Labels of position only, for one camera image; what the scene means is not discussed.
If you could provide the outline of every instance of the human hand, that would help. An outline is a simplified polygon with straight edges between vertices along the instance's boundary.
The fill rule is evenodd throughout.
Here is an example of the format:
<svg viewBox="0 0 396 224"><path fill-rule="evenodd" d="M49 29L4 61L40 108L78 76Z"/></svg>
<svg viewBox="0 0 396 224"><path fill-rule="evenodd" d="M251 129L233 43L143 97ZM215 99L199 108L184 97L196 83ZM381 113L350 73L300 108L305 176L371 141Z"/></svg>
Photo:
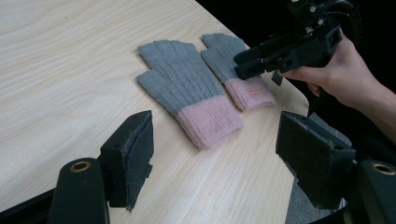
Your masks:
<svg viewBox="0 0 396 224"><path fill-rule="evenodd" d="M279 74L305 81L316 96L320 95L321 90L325 90L341 104L359 109L365 104L365 96L382 85L342 31L341 37L341 42L325 67L302 66Z"/></svg>

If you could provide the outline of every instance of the glove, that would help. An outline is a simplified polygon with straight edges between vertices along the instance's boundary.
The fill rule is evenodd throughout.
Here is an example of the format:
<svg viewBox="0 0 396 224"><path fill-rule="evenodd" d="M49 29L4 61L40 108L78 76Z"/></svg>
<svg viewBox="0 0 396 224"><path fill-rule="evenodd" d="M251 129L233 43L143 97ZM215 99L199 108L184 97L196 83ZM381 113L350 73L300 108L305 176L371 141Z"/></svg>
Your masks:
<svg viewBox="0 0 396 224"><path fill-rule="evenodd" d="M181 124L200 149L243 128L243 121L193 44L159 40L139 46L151 70L137 82Z"/></svg>
<svg viewBox="0 0 396 224"><path fill-rule="evenodd" d="M224 34L203 35L208 47L201 55L219 81L230 93L236 106L242 111L274 105L274 95L267 88L261 77L242 80L236 74L237 66L233 57L245 50L243 40Z"/></svg>

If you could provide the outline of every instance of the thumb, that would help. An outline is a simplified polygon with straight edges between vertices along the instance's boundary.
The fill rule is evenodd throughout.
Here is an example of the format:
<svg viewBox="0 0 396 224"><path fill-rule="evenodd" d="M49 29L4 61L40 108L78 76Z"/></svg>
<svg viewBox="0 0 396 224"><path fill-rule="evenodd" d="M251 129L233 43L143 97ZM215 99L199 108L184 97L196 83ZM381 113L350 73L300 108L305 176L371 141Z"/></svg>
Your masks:
<svg viewBox="0 0 396 224"><path fill-rule="evenodd" d="M286 73L278 72L282 77L287 77L294 80L300 80L321 86L320 84L325 77L326 68L306 67L302 66L297 69L292 69Z"/></svg>

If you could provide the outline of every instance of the pink cuff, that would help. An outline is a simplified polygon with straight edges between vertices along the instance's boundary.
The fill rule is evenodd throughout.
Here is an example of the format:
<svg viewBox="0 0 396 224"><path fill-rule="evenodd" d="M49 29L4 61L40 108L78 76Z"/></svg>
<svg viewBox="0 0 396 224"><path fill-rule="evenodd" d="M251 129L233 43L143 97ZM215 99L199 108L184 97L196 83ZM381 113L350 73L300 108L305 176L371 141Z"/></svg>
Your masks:
<svg viewBox="0 0 396 224"><path fill-rule="evenodd" d="M276 103L274 95L261 77L252 77L247 80L231 78L225 83L225 88L230 93L236 106L242 111Z"/></svg>
<svg viewBox="0 0 396 224"><path fill-rule="evenodd" d="M200 149L210 149L220 139L244 126L224 95L184 107L177 113L176 119Z"/></svg>

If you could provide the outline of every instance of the light wood surface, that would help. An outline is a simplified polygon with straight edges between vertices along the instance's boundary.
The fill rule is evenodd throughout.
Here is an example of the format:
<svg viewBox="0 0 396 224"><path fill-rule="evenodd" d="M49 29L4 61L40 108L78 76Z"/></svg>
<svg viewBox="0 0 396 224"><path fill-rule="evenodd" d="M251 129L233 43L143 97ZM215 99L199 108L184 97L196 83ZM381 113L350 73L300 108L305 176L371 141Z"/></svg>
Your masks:
<svg viewBox="0 0 396 224"><path fill-rule="evenodd" d="M275 154L282 110L306 114L287 80L262 78L276 105L240 112L243 130L201 151L135 82L136 48L159 39L205 46L233 33L192 0L0 1L0 211L53 189L68 162L151 110L153 170L132 212L111 223L284 223L292 175Z"/></svg>

